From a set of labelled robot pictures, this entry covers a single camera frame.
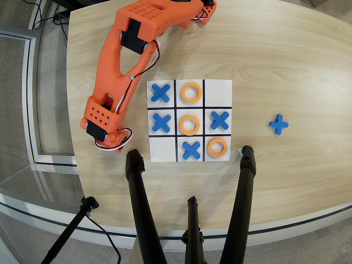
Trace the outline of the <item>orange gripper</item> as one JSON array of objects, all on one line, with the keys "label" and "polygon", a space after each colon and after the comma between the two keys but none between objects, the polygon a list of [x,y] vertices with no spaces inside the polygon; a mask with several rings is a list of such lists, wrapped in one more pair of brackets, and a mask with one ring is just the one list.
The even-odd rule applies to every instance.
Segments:
[{"label": "orange gripper", "polygon": [[104,141],[95,139],[95,145],[103,151],[121,153],[123,147],[131,140],[133,132],[129,128],[120,128],[109,133]]}]

